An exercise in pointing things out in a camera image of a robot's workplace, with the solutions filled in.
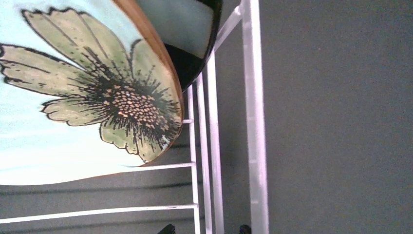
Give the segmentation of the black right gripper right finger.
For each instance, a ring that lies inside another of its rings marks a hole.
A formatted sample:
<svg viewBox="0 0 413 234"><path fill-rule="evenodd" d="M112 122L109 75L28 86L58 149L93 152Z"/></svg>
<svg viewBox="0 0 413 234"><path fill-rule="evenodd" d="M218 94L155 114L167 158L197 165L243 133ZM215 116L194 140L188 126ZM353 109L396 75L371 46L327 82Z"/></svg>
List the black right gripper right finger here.
<svg viewBox="0 0 413 234"><path fill-rule="evenodd" d="M244 224L239 227L239 234L252 234L251 227Z"/></svg>

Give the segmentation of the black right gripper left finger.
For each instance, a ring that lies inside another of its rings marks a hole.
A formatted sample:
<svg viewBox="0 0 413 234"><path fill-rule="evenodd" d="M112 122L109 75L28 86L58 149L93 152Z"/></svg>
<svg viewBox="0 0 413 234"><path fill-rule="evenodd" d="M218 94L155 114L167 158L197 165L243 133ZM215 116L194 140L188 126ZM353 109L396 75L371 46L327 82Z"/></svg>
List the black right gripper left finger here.
<svg viewBox="0 0 413 234"><path fill-rule="evenodd" d="M176 234L175 226L172 224L166 225L158 234Z"/></svg>

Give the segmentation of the green flower plate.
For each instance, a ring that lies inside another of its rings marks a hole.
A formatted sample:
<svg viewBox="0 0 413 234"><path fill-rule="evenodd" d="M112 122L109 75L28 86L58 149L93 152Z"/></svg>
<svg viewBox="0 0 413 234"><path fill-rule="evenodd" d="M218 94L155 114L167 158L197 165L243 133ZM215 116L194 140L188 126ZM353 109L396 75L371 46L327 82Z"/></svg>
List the green flower plate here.
<svg viewBox="0 0 413 234"><path fill-rule="evenodd" d="M135 1L1 1L1 185L132 171L183 123L175 68Z"/></svg>

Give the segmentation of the black striped rim dinner plate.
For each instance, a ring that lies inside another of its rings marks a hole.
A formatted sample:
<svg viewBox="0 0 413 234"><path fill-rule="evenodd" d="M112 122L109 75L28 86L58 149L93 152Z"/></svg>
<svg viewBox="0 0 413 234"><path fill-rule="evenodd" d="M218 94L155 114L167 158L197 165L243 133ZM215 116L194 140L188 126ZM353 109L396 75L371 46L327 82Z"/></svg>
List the black striped rim dinner plate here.
<svg viewBox="0 0 413 234"><path fill-rule="evenodd" d="M204 69L214 47L222 0L139 0L164 43L186 90Z"/></svg>

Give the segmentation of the white wire dish rack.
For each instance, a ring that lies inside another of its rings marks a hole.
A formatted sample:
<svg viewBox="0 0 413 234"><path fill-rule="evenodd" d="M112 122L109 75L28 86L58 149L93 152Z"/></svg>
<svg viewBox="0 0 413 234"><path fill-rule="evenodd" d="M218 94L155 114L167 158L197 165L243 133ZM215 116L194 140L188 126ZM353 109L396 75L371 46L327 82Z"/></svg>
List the white wire dish rack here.
<svg viewBox="0 0 413 234"><path fill-rule="evenodd" d="M202 72L186 90L181 89L184 104L184 123L181 133L171 147L155 161L129 171L142 172L189 168L191 171L190 185L192 188L191 203L158 206L142 205L137 207L85 210L57 214L25 215L21 217L1 218L1 226L7 224L17 224L21 226L26 222L70 217L87 219L92 215L103 214L191 210L193 212L194 232L196 234L221 234L224 231L224 212L217 113L215 53L234 27L239 22L242 22L245 72L253 73L255 69L260 68L261 62L257 57L260 45L252 41L252 38L255 37L259 31L259 27L256 26L254 29L250 29L249 24L252 21L259 22L258 3L255 0L243 0L233 10L226 22L219 26L214 47Z"/></svg>

